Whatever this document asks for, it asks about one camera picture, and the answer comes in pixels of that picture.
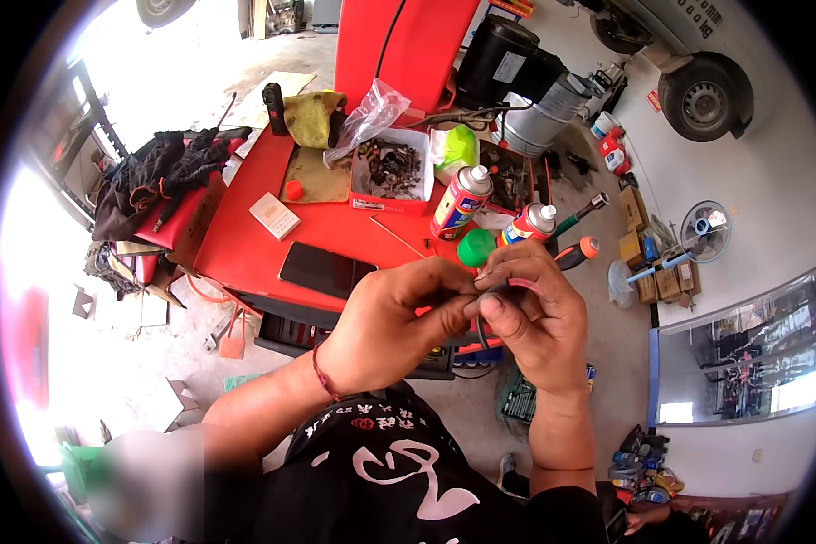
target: green cap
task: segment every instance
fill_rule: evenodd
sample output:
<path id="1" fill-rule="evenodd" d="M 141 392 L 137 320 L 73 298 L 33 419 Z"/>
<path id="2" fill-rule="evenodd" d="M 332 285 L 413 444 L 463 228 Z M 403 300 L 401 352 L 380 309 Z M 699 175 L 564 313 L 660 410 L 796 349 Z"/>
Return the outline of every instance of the green cap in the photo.
<path id="1" fill-rule="evenodd" d="M 484 229 L 471 229 L 457 245 L 457 256 L 467 267 L 477 268 L 496 249 L 496 238 Z"/>

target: metal drum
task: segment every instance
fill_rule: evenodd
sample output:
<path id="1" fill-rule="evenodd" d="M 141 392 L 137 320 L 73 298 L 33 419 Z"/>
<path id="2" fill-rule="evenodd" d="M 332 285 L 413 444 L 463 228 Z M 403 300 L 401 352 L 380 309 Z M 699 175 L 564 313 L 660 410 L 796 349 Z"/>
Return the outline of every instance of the metal drum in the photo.
<path id="1" fill-rule="evenodd" d="M 562 74 L 539 103 L 528 110 L 508 112 L 505 116 L 508 149 L 529 158 L 540 157 L 553 144 L 556 135 L 595 94 L 585 79 L 572 73 Z M 529 101 L 512 92 L 507 94 L 505 101 L 512 106 L 529 105 Z M 497 122 L 502 125 L 501 114 Z M 493 142 L 499 143 L 501 129 L 491 136 Z"/>

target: display case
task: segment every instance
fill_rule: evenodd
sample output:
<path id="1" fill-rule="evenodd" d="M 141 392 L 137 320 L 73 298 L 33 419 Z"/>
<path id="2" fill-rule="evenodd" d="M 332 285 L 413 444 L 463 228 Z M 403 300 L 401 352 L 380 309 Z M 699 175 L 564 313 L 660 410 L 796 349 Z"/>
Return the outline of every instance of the display case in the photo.
<path id="1" fill-rule="evenodd" d="M 652 427 L 752 423 L 816 406 L 816 268 L 650 332 Z"/>

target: black glove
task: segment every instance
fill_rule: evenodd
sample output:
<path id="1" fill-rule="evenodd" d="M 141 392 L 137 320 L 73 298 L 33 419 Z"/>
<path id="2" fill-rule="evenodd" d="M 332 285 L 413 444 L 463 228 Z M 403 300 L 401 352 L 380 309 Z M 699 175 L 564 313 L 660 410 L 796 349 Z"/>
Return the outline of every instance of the black glove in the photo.
<path id="1" fill-rule="evenodd" d="M 153 141 L 153 148 L 138 161 L 131 163 L 128 159 L 126 173 L 121 173 L 115 185 L 118 192 L 130 193 L 130 204 L 137 211 L 144 210 L 160 195 L 160 180 L 185 152 L 182 132 L 155 132 Z"/>
<path id="2" fill-rule="evenodd" d="M 187 190 L 206 185 L 209 174 L 223 171 L 223 164 L 229 158 L 229 140 L 222 140 L 214 146 L 211 142 L 218 129 L 207 129 L 190 141 L 182 158 L 175 161 L 170 173 L 160 181 L 159 192 L 171 199 L 183 195 Z"/>

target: red string bracelet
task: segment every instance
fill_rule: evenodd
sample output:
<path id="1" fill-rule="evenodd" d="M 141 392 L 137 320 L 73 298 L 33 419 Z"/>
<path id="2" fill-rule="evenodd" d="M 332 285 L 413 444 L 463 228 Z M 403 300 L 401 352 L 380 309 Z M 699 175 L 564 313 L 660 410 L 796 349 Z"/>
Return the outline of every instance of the red string bracelet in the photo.
<path id="1" fill-rule="evenodd" d="M 335 392 L 332 391 L 332 389 L 330 389 L 330 387 L 326 384 L 326 376 L 324 376 L 324 373 L 320 372 L 320 368 L 317 366 L 318 347 L 320 347 L 320 344 L 315 345 L 314 349 L 311 350 L 311 366 L 314 368 L 314 373 L 317 374 L 317 379 L 320 380 L 320 385 L 324 387 L 326 392 L 330 394 L 330 397 L 332 397 L 333 400 L 335 400 L 336 402 L 341 402 L 341 399 L 338 397 L 338 395 L 336 395 Z"/>

